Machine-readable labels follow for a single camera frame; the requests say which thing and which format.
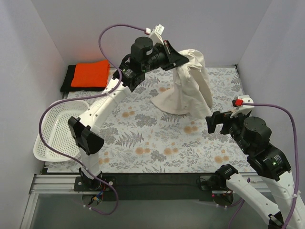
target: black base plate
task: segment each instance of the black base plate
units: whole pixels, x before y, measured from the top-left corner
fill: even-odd
[[[212,192],[203,191],[198,182],[200,176],[206,175],[211,176],[212,174],[104,173],[102,180],[107,183],[113,182],[113,187],[117,190],[120,200],[195,199],[212,201]],[[79,185],[79,182],[81,182],[81,177],[75,179],[74,191],[92,191],[83,184]],[[114,192],[108,189],[104,195],[104,201],[115,200]]]

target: table surface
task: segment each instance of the table surface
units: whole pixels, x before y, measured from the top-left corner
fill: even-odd
[[[235,68],[209,68],[214,111],[232,109],[232,100],[243,95]],[[161,69],[146,74],[131,96],[125,98],[101,126],[105,144],[99,152],[100,168],[107,173],[202,173],[231,164],[240,172],[254,172],[237,144],[221,127],[207,133],[205,120],[190,114],[160,111],[150,98],[173,86],[172,72]],[[68,98],[98,92],[73,92]],[[46,163],[49,173],[78,172],[74,161]]]

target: red connector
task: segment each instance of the red connector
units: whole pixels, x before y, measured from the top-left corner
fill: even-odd
[[[244,102],[243,102],[242,99],[237,99],[236,102],[235,102],[235,105],[236,105],[236,106],[242,106],[243,103],[244,103]]]

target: cable tie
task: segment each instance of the cable tie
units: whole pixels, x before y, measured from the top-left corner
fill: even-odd
[[[292,199],[293,199],[293,198],[299,197],[300,194],[301,194],[301,191],[298,190],[297,194],[293,194],[293,195],[292,195]]]

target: white cloth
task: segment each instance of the white cloth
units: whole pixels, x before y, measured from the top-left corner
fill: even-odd
[[[151,98],[160,110],[203,119],[211,114],[213,100],[203,54],[194,49],[179,52],[190,61],[173,69],[173,88]]]

